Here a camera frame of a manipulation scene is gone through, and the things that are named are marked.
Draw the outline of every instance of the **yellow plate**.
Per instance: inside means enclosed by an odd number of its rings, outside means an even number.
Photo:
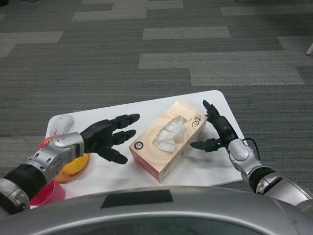
[[[84,154],[82,157],[75,159],[63,168],[65,175],[73,175],[81,171],[88,162],[89,155]]]
[[[77,176],[79,176],[84,169],[86,168],[86,166],[88,165],[89,162],[89,157],[87,160],[87,163],[85,164],[85,166],[83,167],[83,169],[81,169],[79,172],[77,172],[76,174],[72,174],[72,175],[66,175],[64,174],[64,172],[62,171],[54,180],[55,182],[58,182],[59,184],[65,184],[73,179],[75,179]]]

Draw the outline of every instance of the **black cable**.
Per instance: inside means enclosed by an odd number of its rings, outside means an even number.
[[[256,149],[256,153],[258,154],[258,159],[259,159],[259,161],[260,161],[261,158],[260,158],[260,153],[259,153],[258,145],[256,144],[256,142],[255,142],[254,139],[252,139],[252,138],[244,138],[244,139],[243,139],[243,141],[246,141],[246,140],[252,141],[252,142],[254,143],[254,146],[255,146],[255,149]]]

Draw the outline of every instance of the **black label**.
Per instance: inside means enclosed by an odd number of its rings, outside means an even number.
[[[110,194],[104,200],[101,209],[110,207],[168,203],[173,202],[171,192],[167,190],[144,191],[144,192],[126,192]]]

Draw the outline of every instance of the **red light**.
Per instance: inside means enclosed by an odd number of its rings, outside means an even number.
[[[39,146],[39,149],[45,148],[47,147],[47,145],[49,144],[49,142],[54,138],[54,136],[48,137],[47,139],[45,139],[44,141],[42,141],[42,143]]]

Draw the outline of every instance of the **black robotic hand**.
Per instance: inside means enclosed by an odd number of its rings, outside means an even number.
[[[206,100],[203,101],[203,105],[207,110],[207,121],[210,122],[216,131],[218,132],[219,139],[208,139],[206,141],[193,142],[190,145],[193,148],[204,150],[205,152],[216,151],[221,147],[228,147],[232,140],[238,138],[233,127],[230,125],[228,120],[221,116],[219,111],[213,104],[209,104]]]
[[[139,114],[122,115],[113,120],[99,121],[81,134],[85,143],[85,153],[97,153],[100,157],[119,164],[125,164],[127,158],[112,149],[115,144],[122,144],[136,134],[136,130],[121,131],[113,134],[116,129],[125,128],[140,118]]]

